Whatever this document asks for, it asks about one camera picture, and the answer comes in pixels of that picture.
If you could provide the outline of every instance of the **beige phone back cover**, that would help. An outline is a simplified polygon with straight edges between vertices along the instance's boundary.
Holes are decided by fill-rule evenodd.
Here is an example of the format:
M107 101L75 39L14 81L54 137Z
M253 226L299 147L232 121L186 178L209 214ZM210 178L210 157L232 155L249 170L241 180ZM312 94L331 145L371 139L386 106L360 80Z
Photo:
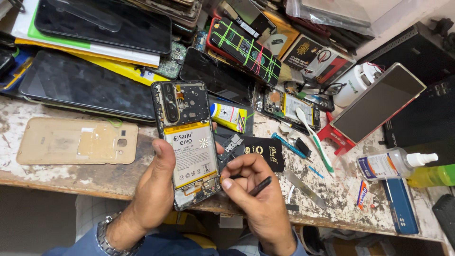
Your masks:
M32 118L17 152L19 164L131 164L137 125L108 121Z

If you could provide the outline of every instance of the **toothbrush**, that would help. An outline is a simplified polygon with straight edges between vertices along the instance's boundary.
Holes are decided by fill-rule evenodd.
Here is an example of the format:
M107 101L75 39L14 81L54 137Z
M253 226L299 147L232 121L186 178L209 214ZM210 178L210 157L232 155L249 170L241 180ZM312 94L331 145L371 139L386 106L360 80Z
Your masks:
M327 168L329 173L335 178L335 172L332 167L332 162L330 162L330 160L327 157L327 155L325 154L324 150L322 150L321 141L319 140L317 134L308 126L305 112L303 112L303 110L301 108L297 108L295 111L297 112L297 117L303 122L303 124L305 125L307 130L313 136L314 143L316 144L316 147L319 149L319 152L322 155L322 160L324 161L325 168Z

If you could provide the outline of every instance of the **hand sanitizer bottle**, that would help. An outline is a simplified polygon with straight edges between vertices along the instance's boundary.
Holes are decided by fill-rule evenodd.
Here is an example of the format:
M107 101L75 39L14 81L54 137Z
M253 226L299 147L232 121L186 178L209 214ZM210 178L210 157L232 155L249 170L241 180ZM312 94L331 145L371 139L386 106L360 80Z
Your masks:
M411 176L415 167L437 161L436 154L408 154L402 148L390 148L357 159L360 170L367 180L402 179Z

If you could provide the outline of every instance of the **wooden table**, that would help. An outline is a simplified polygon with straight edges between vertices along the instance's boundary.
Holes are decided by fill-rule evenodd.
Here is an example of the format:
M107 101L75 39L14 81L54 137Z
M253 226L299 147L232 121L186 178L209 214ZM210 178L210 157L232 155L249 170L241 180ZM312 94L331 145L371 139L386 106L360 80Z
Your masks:
M132 164L103 165L20 165L16 162L16 153L28 120L32 117L54 117L89 119L89 115L67 112L44 107L39 104L12 100L0 96L0 184L44 189L81 195L92 195L121 200L133 196L135 186L153 159L152 140L158 138L155 127L139 125L136 160ZM327 123L325 115L321 117L322 126ZM254 115L254 136L269 138L274 132L281 135L279 123L256 113ZM309 137L303 140L313 151L311 159L314 167L324 179L308 169L307 162L283 147L288 169L293 171L303 182L315 191L327 204L323 210L305 197L297 189L291 197L291 204L298 205L300 211L289 211L293 223L321 227L358 230L372 233L397 235L392 222L389 204L382 184L368 182L371 199L361 210L356 206L356 199L349 197L340 178L332 178L319 157L317 149ZM355 179L360 177L356 170L357 156L384 149L378 144L383 140L381 129L375 131L355 148L344 155L349 166L346 175ZM332 161L336 156L333 142L323 141L323 147ZM287 199L292 184L281 174L277 174L283 198ZM420 233L408 237L444 242L446 240L439 224L432 213L431 206L448 188L414 189L407 187ZM197 204L193 207L219 213L241 213L240 209L229 201L224 192Z

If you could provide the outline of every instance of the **clear plastic bag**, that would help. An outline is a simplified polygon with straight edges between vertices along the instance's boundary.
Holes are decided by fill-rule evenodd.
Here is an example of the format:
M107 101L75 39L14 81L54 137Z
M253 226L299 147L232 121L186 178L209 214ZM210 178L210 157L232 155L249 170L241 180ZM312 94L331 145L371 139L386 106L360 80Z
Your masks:
M365 9L352 0L287 0L286 14L375 36Z

